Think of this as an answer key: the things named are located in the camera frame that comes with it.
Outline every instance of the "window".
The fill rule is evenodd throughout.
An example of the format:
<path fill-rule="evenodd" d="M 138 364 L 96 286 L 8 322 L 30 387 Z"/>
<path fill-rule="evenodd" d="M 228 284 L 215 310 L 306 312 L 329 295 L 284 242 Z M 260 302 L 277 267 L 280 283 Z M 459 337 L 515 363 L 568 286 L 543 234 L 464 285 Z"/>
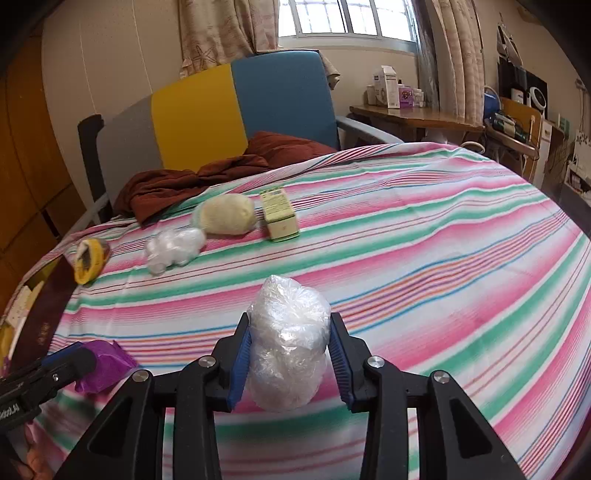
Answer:
<path fill-rule="evenodd" d="M 407 0 L 280 0 L 279 36 L 413 42 Z"/>

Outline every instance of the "cardboard box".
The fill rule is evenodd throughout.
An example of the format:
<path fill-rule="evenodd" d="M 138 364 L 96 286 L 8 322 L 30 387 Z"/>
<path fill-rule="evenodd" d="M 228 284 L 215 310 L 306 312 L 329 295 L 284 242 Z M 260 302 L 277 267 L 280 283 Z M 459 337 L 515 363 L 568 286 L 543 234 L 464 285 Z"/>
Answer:
<path fill-rule="evenodd" d="M 378 105 L 388 108 L 400 108 L 398 75 L 396 75 L 396 71 L 392 67 L 382 65 L 374 73 L 374 86 L 375 98 Z"/>
<path fill-rule="evenodd" d="M 300 234 L 296 213 L 284 189 L 276 188 L 262 192 L 261 203 L 269 236 L 273 242 L 289 240 Z"/>

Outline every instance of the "red pillow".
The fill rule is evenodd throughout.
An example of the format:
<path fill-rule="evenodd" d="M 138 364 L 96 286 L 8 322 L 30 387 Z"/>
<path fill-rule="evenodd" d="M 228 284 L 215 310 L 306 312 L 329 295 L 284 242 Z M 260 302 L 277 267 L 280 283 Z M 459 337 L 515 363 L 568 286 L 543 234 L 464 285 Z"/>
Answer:
<path fill-rule="evenodd" d="M 263 157 L 272 168 L 292 165 L 330 153 L 336 153 L 336 150 L 305 138 L 272 132 L 257 132 L 248 141 L 248 147 L 244 152 L 245 155 Z"/>

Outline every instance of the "brown blanket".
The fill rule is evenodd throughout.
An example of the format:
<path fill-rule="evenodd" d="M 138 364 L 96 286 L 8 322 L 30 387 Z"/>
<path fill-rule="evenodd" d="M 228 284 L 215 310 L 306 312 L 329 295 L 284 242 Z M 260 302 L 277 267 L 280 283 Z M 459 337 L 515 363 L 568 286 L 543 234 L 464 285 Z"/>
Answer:
<path fill-rule="evenodd" d="M 138 173 L 121 190 L 114 205 L 118 215 L 135 216 L 145 224 L 162 210 L 199 195 L 208 187 L 336 152 L 335 149 L 289 135 L 258 132 L 244 155 L 218 160 L 191 170 L 150 170 Z"/>

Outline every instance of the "bed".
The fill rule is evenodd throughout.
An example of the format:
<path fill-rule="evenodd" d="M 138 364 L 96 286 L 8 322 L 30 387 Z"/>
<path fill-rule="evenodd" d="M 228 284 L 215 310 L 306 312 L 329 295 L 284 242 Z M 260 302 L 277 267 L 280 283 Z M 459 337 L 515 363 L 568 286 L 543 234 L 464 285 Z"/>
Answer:
<path fill-rule="evenodd" d="M 146 239 L 185 228 L 193 208 L 226 192 L 285 187 L 301 235 L 272 243 L 259 225 L 210 238 L 189 265 L 153 277 Z M 493 425 L 527 478 L 550 480 L 590 409 L 591 245 L 551 200 L 497 163 L 438 144 L 374 145 L 212 187 L 155 225 L 112 220 L 75 234 L 107 239 L 101 276 L 77 288 L 51 351 L 117 341 L 154 374 L 181 369 L 230 334 L 271 274 L 317 288 L 351 334 L 400 369 L 449 371 Z M 67 388 L 34 423 L 53 468 L 109 395 Z M 171 478 L 174 411 L 167 412 L 164 477 Z M 245 392 L 216 416 L 226 479 L 358 478 L 367 417 L 351 415 L 327 371 L 313 401 L 261 411 Z M 418 478 L 409 412 L 409 478 Z"/>

